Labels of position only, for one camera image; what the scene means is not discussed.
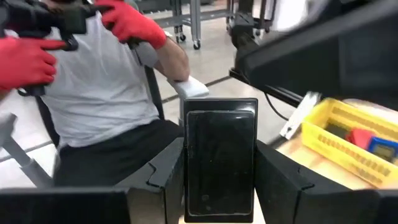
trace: yellow plastic crate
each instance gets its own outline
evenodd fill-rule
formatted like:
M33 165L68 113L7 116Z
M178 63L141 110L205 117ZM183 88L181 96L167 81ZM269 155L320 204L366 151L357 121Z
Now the yellow plastic crate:
M376 187L381 188L398 179L398 166L325 131L328 123L348 130L352 128L371 130L377 137L398 142L396 124L328 98L316 105L304 119L302 141L305 146Z

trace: table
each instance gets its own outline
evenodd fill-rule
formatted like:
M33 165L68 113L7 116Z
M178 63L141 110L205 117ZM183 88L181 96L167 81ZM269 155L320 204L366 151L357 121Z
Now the table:
M374 114L376 116L385 117L389 119L389 121L393 121L398 124L397 111L393 111L388 108L361 100L345 100L345 103L355 106L361 110L365 110L368 113ZM299 134L295 138L281 145L277 150L300 165L308 167L318 174L327 177L341 185L344 185L347 188L353 190L374 188L373 185L367 183L360 177L329 161L327 158L321 156L317 152L305 147L301 142L301 135ZM398 181L393 185L386 186L386 189L398 189ZM253 223L265 224L258 199L255 199L254 202ZM183 218L180 219L180 224L185 224Z

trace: black pants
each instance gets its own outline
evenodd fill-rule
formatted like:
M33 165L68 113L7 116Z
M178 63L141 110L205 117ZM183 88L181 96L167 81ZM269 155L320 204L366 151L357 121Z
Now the black pants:
M55 186L115 185L181 136L181 127L156 120L98 144L64 147L54 173Z

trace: hand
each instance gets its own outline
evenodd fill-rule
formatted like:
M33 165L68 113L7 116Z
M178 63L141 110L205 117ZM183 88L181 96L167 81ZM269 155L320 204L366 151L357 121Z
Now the hand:
M163 29L127 3L120 0L97 0L95 4L112 7L103 13L102 23L105 27L113 24L111 31L120 42L125 43L135 37L150 43L155 49L165 45L167 38Z
M0 88L10 90L54 80L57 60L44 49L64 47L59 40L0 39Z

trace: caster wheel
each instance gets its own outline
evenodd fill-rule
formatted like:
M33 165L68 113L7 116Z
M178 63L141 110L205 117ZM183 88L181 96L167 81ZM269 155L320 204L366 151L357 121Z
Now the caster wheel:
M199 50L200 49L200 41L199 40L197 40L197 41L194 41L194 43L193 43L193 48L195 49L195 50Z
M184 34L181 34L181 35L180 35L180 40L181 40L182 42L185 42L186 39L187 39L187 36L186 36L186 35L184 35Z

